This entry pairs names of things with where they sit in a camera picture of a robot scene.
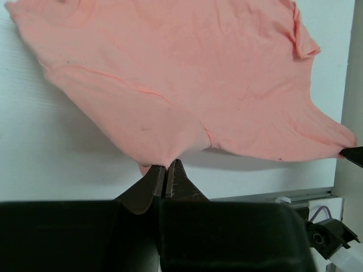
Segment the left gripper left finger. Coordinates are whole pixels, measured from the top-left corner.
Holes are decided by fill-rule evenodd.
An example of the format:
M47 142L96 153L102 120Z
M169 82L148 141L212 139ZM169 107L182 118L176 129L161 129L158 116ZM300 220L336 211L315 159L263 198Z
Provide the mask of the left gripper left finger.
M116 197L114 201L132 214L144 214L153 204L157 191L162 189L165 174L165 167L152 165L140 180Z

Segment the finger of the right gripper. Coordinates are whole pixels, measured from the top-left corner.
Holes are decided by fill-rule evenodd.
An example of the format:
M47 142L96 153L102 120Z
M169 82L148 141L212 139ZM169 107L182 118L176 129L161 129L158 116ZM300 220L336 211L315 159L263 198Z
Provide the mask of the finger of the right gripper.
M363 167L363 147L344 148L339 154L353 164Z

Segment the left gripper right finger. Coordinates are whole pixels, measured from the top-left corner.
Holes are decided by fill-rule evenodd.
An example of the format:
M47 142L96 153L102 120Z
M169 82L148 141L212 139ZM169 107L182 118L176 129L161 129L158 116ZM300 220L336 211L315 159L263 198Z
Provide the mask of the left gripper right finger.
M167 171L164 197L173 201L208 201L208 198L188 178L180 159L176 159Z

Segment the pink t shirt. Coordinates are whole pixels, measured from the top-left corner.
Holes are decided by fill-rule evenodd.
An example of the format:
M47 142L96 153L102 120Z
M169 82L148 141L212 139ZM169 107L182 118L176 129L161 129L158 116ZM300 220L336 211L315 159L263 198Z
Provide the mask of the pink t shirt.
M310 97L320 47L294 1L8 1L45 78L142 168L218 148L337 158L356 136Z

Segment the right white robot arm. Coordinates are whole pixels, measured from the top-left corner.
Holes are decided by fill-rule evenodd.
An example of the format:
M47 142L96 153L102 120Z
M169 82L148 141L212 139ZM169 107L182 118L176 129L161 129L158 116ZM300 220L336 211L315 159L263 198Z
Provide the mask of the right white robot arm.
M319 253L333 268L329 271L362 271L362 237L359 237L342 219L333 217L328 203L335 198L330 190L315 207L309 206L314 213L305 220L305 228L310 246Z

